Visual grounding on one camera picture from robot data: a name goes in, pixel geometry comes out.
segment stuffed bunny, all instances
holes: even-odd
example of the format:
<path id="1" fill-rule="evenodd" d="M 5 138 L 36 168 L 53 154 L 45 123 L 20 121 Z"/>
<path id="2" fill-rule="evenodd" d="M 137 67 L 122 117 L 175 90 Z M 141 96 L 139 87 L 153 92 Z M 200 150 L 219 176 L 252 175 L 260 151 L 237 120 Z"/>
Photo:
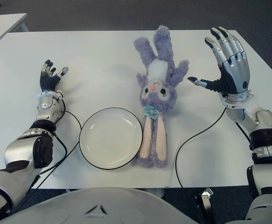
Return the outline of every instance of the stuffed bunny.
<path id="1" fill-rule="evenodd" d="M 156 56 L 145 37 L 134 41 L 146 67 L 146 75 L 137 74 L 141 87 L 140 103 L 143 107 L 143 142 L 137 155 L 139 164 L 149 167 L 153 163 L 162 168 L 167 161 L 165 113 L 173 108 L 177 92 L 175 87 L 183 81 L 188 72 L 188 61 L 181 61 L 176 68 L 173 61 L 169 30 L 160 26 L 154 35 L 158 52 Z"/>

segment robotic arm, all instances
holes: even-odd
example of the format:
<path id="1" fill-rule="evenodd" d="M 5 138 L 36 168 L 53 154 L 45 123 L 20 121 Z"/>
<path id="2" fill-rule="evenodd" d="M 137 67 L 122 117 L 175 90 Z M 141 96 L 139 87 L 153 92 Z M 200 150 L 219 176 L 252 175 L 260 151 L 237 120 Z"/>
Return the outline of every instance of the robotic arm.
<path id="1" fill-rule="evenodd" d="M 53 75 L 53 62 L 47 60 L 41 71 L 38 116 L 32 126 L 5 151 L 6 168 L 0 170 L 0 220 L 10 215 L 39 179 L 42 168 L 52 161 L 53 133 L 65 113 L 63 95 L 55 87 L 68 72 Z"/>
<path id="2" fill-rule="evenodd" d="M 247 169 L 248 183 L 253 197 L 262 195 L 251 205 L 251 210 L 255 211 L 258 206 L 272 205 L 272 112 L 252 102 L 253 95 L 248 91 L 247 56 L 239 40 L 222 27 L 211 28 L 211 33 L 219 45 L 208 37 L 205 42 L 217 59 L 221 78 L 208 81 L 189 77 L 188 80 L 218 92 L 222 104 L 227 107 L 228 117 L 248 131 L 254 161 L 254 165 Z"/>

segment black cable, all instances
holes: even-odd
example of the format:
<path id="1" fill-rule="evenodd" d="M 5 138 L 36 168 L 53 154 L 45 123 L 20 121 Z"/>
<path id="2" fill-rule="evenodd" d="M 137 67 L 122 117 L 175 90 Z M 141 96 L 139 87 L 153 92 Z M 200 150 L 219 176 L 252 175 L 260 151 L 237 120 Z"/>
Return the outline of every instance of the black cable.
<path id="1" fill-rule="evenodd" d="M 181 181 L 180 181 L 180 179 L 179 179 L 178 170 L 177 170 L 177 159 L 178 159 L 178 155 L 179 155 L 179 152 L 180 152 L 181 148 L 182 148 L 188 141 L 190 141 L 191 139 L 195 138 L 196 136 L 198 136 L 198 135 L 204 133 L 205 131 L 207 131 L 208 129 L 210 129 L 211 127 L 213 127 L 213 126 L 214 126 L 214 125 L 222 118 L 222 116 L 224 115 L 225 111 L 226 111 L 226 108 L 224 108 L 222 114 L 221 114 L 220 117 L 217 119 L 217 121 L 215 121 L 211 126 L 209 126 L 208 128 L 206 128 L 205 130 L 199 132 L 198 134 L 196 134 L 196 135 L 192 136 L 191 138 L 187 139 L 186 141 L 184 141 L 183 144 L 182 144 L 182 145 L 179 147 L 179 149 L 177 150 L 177 154 L 176 154 L 176 156 L 175 156 L 175 163 L 174 163 L 174 166 L 175 166 L 175 174 L 176 174 L 176 176 L 177 176 L 177 179 L 178 179 L 178 181 L 179 181 L 179 184 L 180 184 L 181 188 L 184 188 L 184 187 L 183 187 L 183 185 L 182 185 L 182 183 L 181 183 Z M 201 214 L 200 212 L 198 212 L 198 213 L 199 213 L 200 217 L 202 218 L 202 220 L 204 221 L 204 223 L 207 224 L 207 221 L 206 221 L 205 218 L 202 216 L 202 214 Z"/>
<path id="2" fill-rule="evenodd" d="M 78 124 L 80 126 L 80 130 L 82 130 L 82 125 L 81 125 L 80 121 L 78 120 L 78 118 L 73 113 L 71 113 L 69 111 L 65 111 L 65 112 L 69 113 L 70 115 L 72 115 L 77 120 L 77 122 L 78 122 Z"/>
<path id="3" fill-rule="evenodd" d="M 65 107 L 65 103 L 64 103 L 63 99 L 61 100 L 61 102 L 62 102 L 62 104 L 63 104 L 63 113 L 61 114 L 60 118 L 58 118 L 58 119 L 56 120 L 55 124 L 57 124 L 57 122 L 60 121 L 61 118 L 62 118 L 62 117 L 64 116 L 64 114 L 65 114 L 66 107 Z"/>
<path id="4" fill-rule="evenodd" d="M 77 117 L 75 116 L 75 115 L 73 115 L 71 112 L 69 112 L 69 111 L 66 111 L 66 112 L 68 112 L 69 114 L 71 114 L 76 120 L 77 120 L 77 122 L 79 123 L 79 126 L 80 126 L 80 130 L 82 130 L 82 126 L 81 126 L 81 123 L 80 123 L 80 121 L 77 119 Z M 69 154 L 67 154 L 66 156 L 65 156 L 65 158 L 64 158 L 64 160 L 67 158 L 67 157 L 69 157 L 69 155 L 74 151 L 74 149 L 77 147 L 77 145 L 79 144 L 79 141 L 77 142 L 77 144 L 74 146 L 74 148 L 70 151 L 70 153 Z M 54 172 L 54 170 L 55 169 L 57 169 L 57 167 L 59 167 L 60 166 L 60 164 L 62 163 L 62 162 L 58 162 L 57 164 L 55 164 L 56 166 L 53 166 L 53 167 L 51 167 L 50 169 L 53 169 L 46 177 L 45 177 L 45 179 L 37 186 L 37 188 L 26 198 L 26 200 L 25 201 L 23 201 L 22 202 L 22 204 L 17 208 L 17 210 L 14 212 L 14 213 L 17 213 L 17 211 L 28 201 L 28 199 L 30 199 L 31 198 L 31 196 L 37 191 L 37 189 L 39 189 L 39 187 L 46 181 L 46 179 Z"/>
<path id="5" fill-rule="evenodd" d="M 250 144 L 250 138 L 248 137 L 248 135 L 245 133 L 245 131 L 241 128 L 241 126 L 235 122 L 235 124 L 238 126 L 238 128 L 241 130 L 241 132 L 243 133 L 243 135 L 246 137 L 246 139 L 248 140 L 249 144 Z"/>
<path id="6" fill-rule="evenodd" d="M 82 130 L 82 125 L 81 125 L 80 121 L 78 120 L 78 118 L 77 118 L 73 113 L 71 113 L 71 112 L 69 112 L 69 111 L 65 111 L 65 112 L 69 113 L 70 115 L 72 115 L 72 116 L 77 120 L 77 122 L 78 122 L 78 124 L 79 124 L 79 126 L 80 126 L 80 130 Z M 56 167 L 56 166 L 59 166 L 59 163 L 62 163 L 62 162 L 66 159 L 66 156 L 67 156 L 67 148 L 66 148 L 66 146 L 65 146 L 65 145 L 63 144 L 63 142 L 58 138 L 58 136 L 56 135 L 56 133 L 53 133 L 53 134 L 54 134 L 54 136 L 56 137 L 56 139 L 60 142 L 60 144 L 64 147 L 65 155 L 64 155 L 63 158 L 62 158 L 60 161 L 58 161 L 54 166 L 50 167 L 49 169 L 46 169 L 45 171 L 41 172 L 39 175 L 44 174 L 44 173 L 50 171 L 51 169 L 53 169 L 53 168 Z"/>
<path id="7" fill-rule="evenodd" d="M 174 164 L 174 166 L 175 166 L 175 173 L 176 173 L 176 175 L 177 175 L 177 178 L 178 178 L 178 181 L 179 181 L 179 184 L 180 184 L 181 188 L 184 188 L 184 187 L 183 187 L 181 181 L 179 180 L 179 175 L 178 175 L 178 171 L 177 171 L 177 158 L 178 158 L 178 155 L 179 155 L 179 152 L 180 152 L 181 148 L 182 148 L 188 141 L 190 141 L 192 138 L 195 138 L 197 135 L 200 135 L 200 134 L 204 133 L 205 131 L 209 130 L 211 127 L 213 127 L 213 126 L 214 126 L 214 125 L 222 118 L 222 116 L 224 115 L 225 111 L 226 111 L 226 107 L 224 108 L 222 114 L 221 114 L 220 117 L 217 119 L 217 121 L 215 121 L 211 126 L 209 126 L 208 128 L 206 128 L 205 130 L 199 132 L 198 134 L 196 134 L 196 135 L 192 136 L 191 138 L 187 139 L 186 141 L 184 141 L 183 144 L 179 147 L 179 149 L 178 149 L 178 151 L 177 151 L 177 154 L 176 154 L 176 156 L 175 156 L 175 164 Z"/>
<path id="8" fill-rule="evenodd" d="M 65 144 L 60 140 L 60 138 L 57 136 L 57 134 L 55 132 L 53 133 L 53 135 L 59 141 L 59 143 L 63 146 L 65 154 L 62 157 L 62 159 L 59 160 L 54 166 L 50 167 L 49 169 L 46 169 L 45 171 L 41 172 L 39 175 L 44 174 L 44 173 L 48 172 L 49 170 L 53 169 L 54 167 L 59 166 L 59 164 L 62 163 L 65 160 L 66 156 L 67 156 L 67 148 L 66 148 Z"/>

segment white table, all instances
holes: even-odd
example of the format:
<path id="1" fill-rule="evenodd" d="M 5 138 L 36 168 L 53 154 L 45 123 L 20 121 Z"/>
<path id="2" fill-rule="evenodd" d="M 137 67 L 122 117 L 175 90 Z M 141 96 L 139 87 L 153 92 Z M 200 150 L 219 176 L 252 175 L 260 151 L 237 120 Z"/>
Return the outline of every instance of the white table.
<path id="1" fill-rule="evenodd" d="M 26 13 L 0 15 L 0 39 L 8 32 L 27 32 L 26 17 Z"/>
<path id="2" fill-rule="evenodd" d="M 9 33 L 0 41 L 0 169 L 7 145 L 27 130 L 36 117 L 36 95 L 40 93 L 39 71 L 51 59 L 69 73 L 58 89 L 67 109 L 83 123 L 107 107 L 122 107 L 143 120 L 136 73 L 145 72 L 133 41 L 154 31 L 74 31 Z M 250 89 L 255 101 L 272 110 L 272 70 L 236 32 L 250 62 Z M 217 79 L 219 70 L 212 51 L 204 43 L 207 30 L 171 31 L 174 59 L 190 61 L 187 76 Z M 116 170 L 90 165 L 77 148 L 46 180 L 42 188 L 179 187 L 174 156 L 180 144 L 212 124 L 223 111 L 217 93 L 186 79 L 177 87 L 178 100 L 167 119 L 169 164 L 164 169 L 143 168 L 135 161 Z M 79 138 L 75 120 L 65 115 L 57 129 L 70 148 Z M 63 149 L 54 140 L 54 161 Z M 212 129 L 191 140 L 178 159 L 185 187 L 247 185 L 246 169 L 253 163 L 248 142 L 236 125 L 223 116 Z"/>

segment dark floor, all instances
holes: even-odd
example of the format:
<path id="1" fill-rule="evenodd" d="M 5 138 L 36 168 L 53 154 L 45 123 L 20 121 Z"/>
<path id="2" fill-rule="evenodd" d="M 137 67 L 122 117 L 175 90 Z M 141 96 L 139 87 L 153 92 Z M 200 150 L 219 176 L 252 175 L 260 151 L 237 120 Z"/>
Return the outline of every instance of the dark floor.
<path id="1" fill-rule="evenodd" d="M 30 31 L 237 30 L 272 68 L 272 0 L 0 0 L 0 14 L 28 13 Z M 212 188 L 216 223 L 242 219 L 252 201 L 247 186 Z M 165 189 L 164 199 L 199 223 L 194 204 L 201 189 Z M 40 189 L 21 209 L 64 193 Z"/>

